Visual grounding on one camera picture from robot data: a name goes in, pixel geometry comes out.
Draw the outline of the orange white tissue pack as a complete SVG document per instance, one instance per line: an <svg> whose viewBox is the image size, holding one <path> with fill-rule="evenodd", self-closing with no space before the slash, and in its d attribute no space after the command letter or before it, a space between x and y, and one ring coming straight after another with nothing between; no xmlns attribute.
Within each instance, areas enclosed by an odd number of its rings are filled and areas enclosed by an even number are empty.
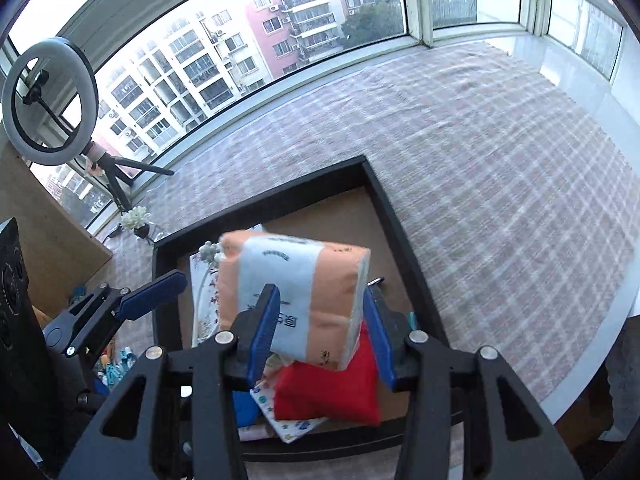
<svg viewBox="0 0 640 480"><path fill-rule="evenodd" d="M358 348L370 249L250 230L224 233L219 244L221 330L273 284L280 312L270 350L327 370L348 367Z"/></svg>

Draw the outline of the blue tape measure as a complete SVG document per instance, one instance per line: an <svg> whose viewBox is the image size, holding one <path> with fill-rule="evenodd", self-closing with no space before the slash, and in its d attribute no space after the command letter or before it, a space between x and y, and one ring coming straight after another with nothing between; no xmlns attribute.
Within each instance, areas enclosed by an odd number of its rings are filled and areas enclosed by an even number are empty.
<svg viewBox="0 0 640 480"><path fill-rule="evenodd" d="M248 392L233 391L232 402L235 422L238 428L245 428L256 424L260 415L260 409Z"/></svg>

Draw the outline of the small flower vase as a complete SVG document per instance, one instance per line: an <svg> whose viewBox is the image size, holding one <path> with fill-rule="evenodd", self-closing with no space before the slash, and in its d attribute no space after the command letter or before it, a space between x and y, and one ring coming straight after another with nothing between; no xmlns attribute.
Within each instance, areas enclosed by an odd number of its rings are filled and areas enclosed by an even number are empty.
<svg viewBox="0 0 640 480"><path fill-rule="evenodd" d="M162 228L152 219L145 206L134 206L121 214L120 224L150 246L154 246L163 234Z"/></svg>

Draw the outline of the patterned tissue packet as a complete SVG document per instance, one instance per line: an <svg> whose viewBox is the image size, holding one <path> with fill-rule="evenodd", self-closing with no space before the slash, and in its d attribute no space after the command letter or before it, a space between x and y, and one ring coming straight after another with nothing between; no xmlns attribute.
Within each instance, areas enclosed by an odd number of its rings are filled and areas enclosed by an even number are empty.
<svg viewBox="0 0 640 480"><path fill-rule="evenodd" d="M267 427L285 444L305 437L328 421L326 417L302 416L302 411L295 404L297 398L289 399L280 393L283 374L291 364L292 361L272 354L267 359L262 377L250 389L250 396L264 416Z"/></svg>

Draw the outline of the wooden cabinet panel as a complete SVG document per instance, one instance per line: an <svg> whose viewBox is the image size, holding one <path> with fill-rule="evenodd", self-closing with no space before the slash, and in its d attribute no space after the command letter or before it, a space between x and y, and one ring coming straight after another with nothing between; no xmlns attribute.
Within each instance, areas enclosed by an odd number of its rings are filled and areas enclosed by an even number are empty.
<svg viewBox="0 0 640 480"><path fill-rule="evenodd" d="M112 253L49 195L8 141L1 143L0 188L1 219L17 221L30 301L55 318Z"/></svg>

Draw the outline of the red cloth pouch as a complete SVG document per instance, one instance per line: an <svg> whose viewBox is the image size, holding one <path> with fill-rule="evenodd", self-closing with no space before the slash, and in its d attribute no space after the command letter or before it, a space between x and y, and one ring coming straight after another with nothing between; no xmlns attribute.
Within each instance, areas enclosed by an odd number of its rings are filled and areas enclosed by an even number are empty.
<svg viewBox="0 0 640 480"><path fill-rule="evenodd" d="M302 416L378 426L378 368L366 323L361 324L358 348L348 367L332 372L294 362L284 372L279 391L297 398Z"/></svg>

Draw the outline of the black tripod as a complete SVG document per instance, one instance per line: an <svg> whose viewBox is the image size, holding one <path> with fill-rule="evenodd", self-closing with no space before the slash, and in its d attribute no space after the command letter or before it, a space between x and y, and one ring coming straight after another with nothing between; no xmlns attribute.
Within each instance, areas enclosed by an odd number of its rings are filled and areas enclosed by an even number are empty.
<svg viewBox="0 0 640 480"><path fill-rule="evenodd" d="M132 209L131 200L122 188L122 183L128 186L134 184L134 179L125 174L122 171L122 167L152 172L152 174L162 174L167 177L175 174L172 170L166 168L145 164L134 159L113 156L105 148L93 141L88 143L82 154L88 158L91 169L99 169L104 172L108 192L111 193L114 203L120 212L127 212Z"/></svg>

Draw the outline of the black tray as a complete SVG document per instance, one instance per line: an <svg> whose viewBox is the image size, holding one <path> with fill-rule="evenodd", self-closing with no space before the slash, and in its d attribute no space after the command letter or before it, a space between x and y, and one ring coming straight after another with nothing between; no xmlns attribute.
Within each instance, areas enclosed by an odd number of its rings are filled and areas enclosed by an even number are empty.
<svg viewBox="0 0 640 480"><path fill-rule="evenodd" d="M175 270L206 240L233 237L221 286L223 326L272 283L281 295L277 347L289 358L340 370L356 349L364 280L387 278L387 307L414 313L421 330L448 340L408 237L364 156L315 171L164 237L153 276Z"/></svg>

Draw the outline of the pink plaid tablecloth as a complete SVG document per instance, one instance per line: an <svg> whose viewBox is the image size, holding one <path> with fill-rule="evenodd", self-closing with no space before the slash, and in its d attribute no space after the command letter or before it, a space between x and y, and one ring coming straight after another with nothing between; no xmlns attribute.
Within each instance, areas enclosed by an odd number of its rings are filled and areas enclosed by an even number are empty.
<svg viewBox="0 0 640 480"><path fill-rule="evenodd" d="M637 269L639 178L517 58L476 42L358 67L219 133L141 201L175 232L357 155L390 199L450 344L492 344L561 416Z"/></svg>

